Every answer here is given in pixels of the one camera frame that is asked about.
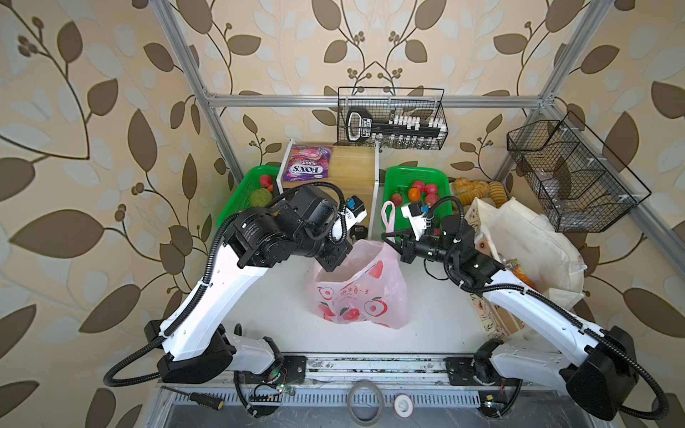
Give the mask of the green fruit basket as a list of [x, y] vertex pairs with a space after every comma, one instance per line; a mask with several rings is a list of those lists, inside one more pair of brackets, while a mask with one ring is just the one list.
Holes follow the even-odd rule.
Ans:
[[[450, 182], [448, 177], [437, 169], [396, 166], [390, 168], [385, 174], [385, 186], [383, 192], [383, 202], [391, 201], [394, 194], [400, 194], [405, 204], [410, 203], [408, 191], [416, 181], [422, 181], [425, 185], [436, 185], [439, 198], [451, 195]], [[443, 217], [455, 213], [453, 203], [444, 203], [435, 212], [435, 227], [438, 228]], [[396, 209], [394, 230], [411, 228], [408, 219], [405, 219]]]

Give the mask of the pink plastic grocery bag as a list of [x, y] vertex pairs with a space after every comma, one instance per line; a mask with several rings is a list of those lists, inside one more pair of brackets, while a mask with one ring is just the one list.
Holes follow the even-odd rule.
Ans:
[[314, 315], [339, 325], [371, 322], [401, 329], [410, 321], [400, 255], [383, 242], [359, 240], [332, 272], [314, 263], [304, 297]]

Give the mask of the cream canvas tote bag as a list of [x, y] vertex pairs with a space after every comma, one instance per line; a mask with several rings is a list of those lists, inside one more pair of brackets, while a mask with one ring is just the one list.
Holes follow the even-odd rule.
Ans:
[[468, 207], [466, 221], [475, 230], [476, 251], [505, 267], [508, 260], [518, 259], [537, 292], [567, 310], [584, 298], [587, 265], [546, 216], [516, 199], [499, 208], [487, 200], [475, 199]]

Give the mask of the orange Fox's candy bag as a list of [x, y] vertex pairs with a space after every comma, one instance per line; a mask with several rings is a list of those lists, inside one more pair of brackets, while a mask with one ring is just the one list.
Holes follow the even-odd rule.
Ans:
[[521, 282], [531, 287], [533, 290], [537, 291], [538, 288], [535, 286], [533, 281], [529, 278], [524, 270], [523, 266], [518, 262], [518, 259], [508, 260], [506, 267], [511, 271]]

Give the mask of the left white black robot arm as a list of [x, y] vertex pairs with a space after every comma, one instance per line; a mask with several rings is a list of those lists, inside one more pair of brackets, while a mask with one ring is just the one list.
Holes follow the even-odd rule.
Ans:
[[103, 377], [108, 387], [156, 379], [206, 383], [223, 372], [247, 372], [264, 382], [280, 378], [284, 358], [275, 342], [230, 333], [222, 322], [244, 292], [269, 269], [292, 256], [314, 259], [332, 272], [351, 252], [348, 237], [367, 216], [356, 196], [314, 182], [278, 195], [264, 207], [229, 215], [210, 246], [203, 276], [163, 321], [146, 326], [148, 343]]

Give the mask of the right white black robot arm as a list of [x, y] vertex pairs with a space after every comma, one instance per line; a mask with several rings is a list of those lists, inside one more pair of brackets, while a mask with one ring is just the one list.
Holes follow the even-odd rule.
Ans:
[[497, 375], [537, 383], [565, 392], [587, 413], [606, 421], [617, 413], [643, 420], [668, 415], [667, 395], [638, 363], [629, 333], [583, 319], [526, 285], [476, 249], [474, 229], [460, 215], [443, 218], [439, 231], [425, 215], [411, 218], [410, 224], [382, 235], [401, 261], [422, 258], [442, 264], [460, 290], [504, 308], [552, 347], [544, 351], [523, 338], [490, 340], [474, 356], [482, 382]]

